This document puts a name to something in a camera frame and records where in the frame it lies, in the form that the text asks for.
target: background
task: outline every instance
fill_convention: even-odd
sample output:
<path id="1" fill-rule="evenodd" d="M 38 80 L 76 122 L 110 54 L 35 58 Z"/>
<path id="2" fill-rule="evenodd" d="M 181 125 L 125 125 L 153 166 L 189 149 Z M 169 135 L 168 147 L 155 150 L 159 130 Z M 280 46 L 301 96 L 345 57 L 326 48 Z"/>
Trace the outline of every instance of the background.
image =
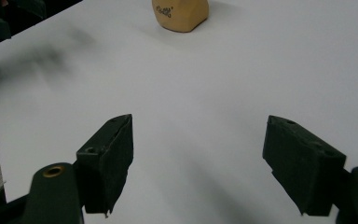
<path id="1" fill-rule="evenodd" d="M 131 113 L 128 182 L 86 223 L 334 223 L 336 208 L 299 214 L 262 150 L 275 115 L 358 166 L 358 1 L 209 3 L 189 34 L 160 27 L 151 1 L 84 0 L 1 43 L 7 199 Z"/>

